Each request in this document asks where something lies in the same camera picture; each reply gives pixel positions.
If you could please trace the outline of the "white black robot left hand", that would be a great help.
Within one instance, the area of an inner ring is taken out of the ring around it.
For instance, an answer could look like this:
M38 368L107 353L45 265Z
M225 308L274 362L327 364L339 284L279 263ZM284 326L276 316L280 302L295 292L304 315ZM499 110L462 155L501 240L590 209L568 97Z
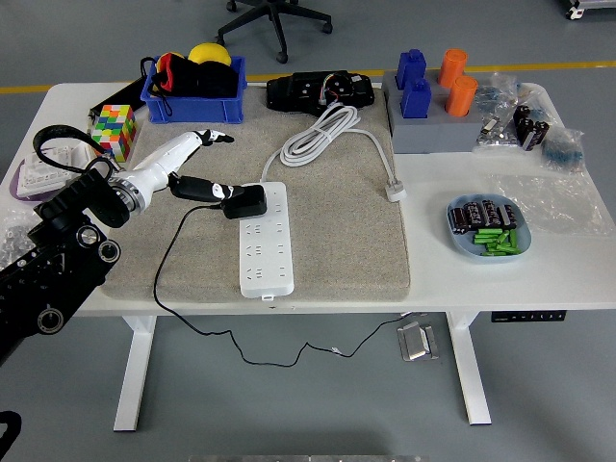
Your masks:
M110 184L133 214L141 214L150 205L153 193L167 187L176 197L200 202L237 197L244 193L244 187L177 175L179 168L201 146L233 141L216 130L186 132L157 148L132 170L115 174Z

